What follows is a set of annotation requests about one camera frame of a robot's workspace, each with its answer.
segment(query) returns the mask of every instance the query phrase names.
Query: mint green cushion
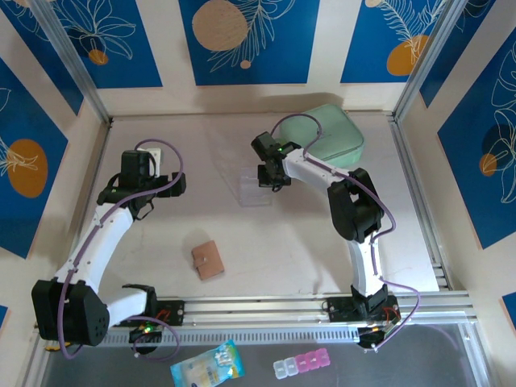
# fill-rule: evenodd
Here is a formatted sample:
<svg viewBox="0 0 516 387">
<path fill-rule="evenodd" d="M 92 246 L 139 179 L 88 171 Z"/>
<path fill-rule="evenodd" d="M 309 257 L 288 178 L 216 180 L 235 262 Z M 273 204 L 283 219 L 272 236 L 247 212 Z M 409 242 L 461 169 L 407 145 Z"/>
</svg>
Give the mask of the mint green cushion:
<svg viewBox="0 0 516 387">
<path fill-rule="evenodd" d="M 364 150 L 364 137 L 347 114 L 336 105 L 323 105 L 304 112 L 322 126 L 322 136 L 309 153 L 335 167 L 355 164 Z M 281 137 L 305 147 L 317 135 L 317 124 L 307 117 L 286 119 L 280 126 Z"/>
</svg>

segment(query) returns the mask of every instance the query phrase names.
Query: transparent container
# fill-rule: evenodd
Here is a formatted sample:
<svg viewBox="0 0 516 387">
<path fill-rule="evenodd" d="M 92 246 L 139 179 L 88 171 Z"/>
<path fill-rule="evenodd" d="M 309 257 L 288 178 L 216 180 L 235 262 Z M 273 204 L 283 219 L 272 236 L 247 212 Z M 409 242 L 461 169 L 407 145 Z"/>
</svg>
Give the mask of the transparent container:
<svg viewBox="0 0 516 387">
<path fill-rule="evenodd" d="M 270 206 L 273 203 L 273 191 L 258 186 L 258 168 L 240 169 L 239 203 L 242 207 Z"/>
</svg>

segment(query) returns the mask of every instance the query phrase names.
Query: plastic packet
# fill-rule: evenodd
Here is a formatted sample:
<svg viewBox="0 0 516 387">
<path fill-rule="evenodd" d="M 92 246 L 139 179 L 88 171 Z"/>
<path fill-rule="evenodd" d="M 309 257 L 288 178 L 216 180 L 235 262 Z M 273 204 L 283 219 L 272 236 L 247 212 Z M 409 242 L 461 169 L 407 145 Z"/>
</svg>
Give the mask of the plastic packet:
<svg viewBox="0 0 516 387">
<path fill-rule="evenodd" d="M 233 340 L 170 367 L 176 387 L 215 387 L 245 375 Z"/>
</svg>

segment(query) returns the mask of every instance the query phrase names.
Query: white surface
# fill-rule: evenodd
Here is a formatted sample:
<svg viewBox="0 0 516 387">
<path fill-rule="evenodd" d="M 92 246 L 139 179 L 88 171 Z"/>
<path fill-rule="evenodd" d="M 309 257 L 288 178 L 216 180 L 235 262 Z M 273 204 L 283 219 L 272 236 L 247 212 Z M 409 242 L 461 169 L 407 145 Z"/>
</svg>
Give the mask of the white surface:
<svg viewBox="0 0 516 387">
<path fill-rule="evenodd" d="M 456 288 L 471 295 L 503 385 L 516 380 L 516 332 L 501 296 L 516 291 L 516 234 L 482 250 L 437 131 L 516 27 L 516 2 L 497 0 L 427 110 L 416 98 L 403 129 L 413 150 Z"/>
<path fill-rule="evenodd" d="M 321 0 L 306 85 L 203 87 L 195 85 L 179 2 L 136 2 L 163 88 L 102 89 L 113 116 L 304 111 L 330 102 L 353 110 L 392 110 L 405 85 L 340 84 L 361 0 Z"/>
<path fill-rule="evenodd" d="M 122 152 L 145 138 L 165 139 L 181 150 L 187 188 L 179 198 L 156 199 L 155 211 L 125 234 L 102 279 L 101 295 L 126 283 L 154 285 L 160 296 L 183 297 L 349 292 L 349 252 L 333 228 L 325 195 L 294 181 L 274 195 L 271 206 L 239 206 L 240 168 L 259 163 L 250 143 L 281 116 L 115 120 L 90 213 L 98 192 L 119 172 Z M 399 222 L 398 231 L 380 241 L 385 277 L 438 290 L 387 118 L 352 117 L 366 138 L 360 166 L 371 173 Z M 165 152 L 162 173 L 176 170 L 176 158 Z M 201 282 L 191 250 L 210 239 L 218 245 L 226 272 Z"/>
<path fill-rule="evenodd" d="M 0 305 L 10 310 L 0 334 L 3 387 L 15 385 L 26 359 L 35 323 L 32 286 L 40 278 L 52 278 L 69 253 L 100 124 L 87 103 L 75 116 L 2 12 L 0 34 L 0 57 L 69 140 L 29 257 L 24 260 L 0 248 Z"/>
</svg>

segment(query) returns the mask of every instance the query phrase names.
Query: robotic arm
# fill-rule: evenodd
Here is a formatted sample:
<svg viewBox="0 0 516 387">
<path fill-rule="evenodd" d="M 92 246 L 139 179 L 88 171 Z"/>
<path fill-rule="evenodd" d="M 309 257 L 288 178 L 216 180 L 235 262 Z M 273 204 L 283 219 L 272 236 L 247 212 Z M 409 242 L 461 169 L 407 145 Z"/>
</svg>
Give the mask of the robotic arm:
<svg viewBox="0 0 516 387">
<path fill-rule="evenodd" d="M 125 285 L 118 293 L 104 301 L 98 297 L 98 288 L 106 266 L 120 239 L 134 221 L 141 220 L 154 209 L 152 200 L 177 197 L 185 192 L 185 175 L 178 182 L 158 194 L 133 198 L 117 208 L 102 224 L 91 240 L 89 236 L 100 219 L 116 203 L 124 198 L 150 189 L 164 187 L 168 176 L 160 176 L 161 150 L 159 148 L 125 151 L 122 154 L 121 173 L 113 176 L 107 187 L 99 194 L 95 215 L 85 236 L 72 255 L 50 281 L 39 280 L 32 289 L 35 315 L 43 339 L 57 340 L 57 310 L 65 278 L 73 268 L 79 251 L 86 246 L 81 260 L 70 281 L 63 313 L 65 341 L 95 346 L 102 342 L 109 327 L 117 325 L 134 315 L 156 316 L 156 292 L 146 285 Z M 147 205 L 151 210 L 142 218 L 140 211 Z"/>
<path fill-rule="evenodd" d="M 363 169 L 353 172 L 337 169 L 317 159 L 314 159 L 315 163 L 309 161 L 299 145 L 281 145 L 268 132 L 257 136 L 252 141 L 252 147 L 264 162 L 258 166 L 261 187 L 277 192 L 283 186 L 290 185 L 291 179 L 298 179 L 328 195 L 333 225 L 339 235 L 347 240 L 351 253 L 354 274 L 352 305 L 361 319 L 377 314 L 388 301 L 388 291 L 387 285 L 379 279 L 381 269 L 377 256 L 375 273 L 370 243 L 381 228 L 384 212 L 359 186 L 335 174 L 337 170 L 349 174 L 377 194 L 368 173 Z"/>
</svg>

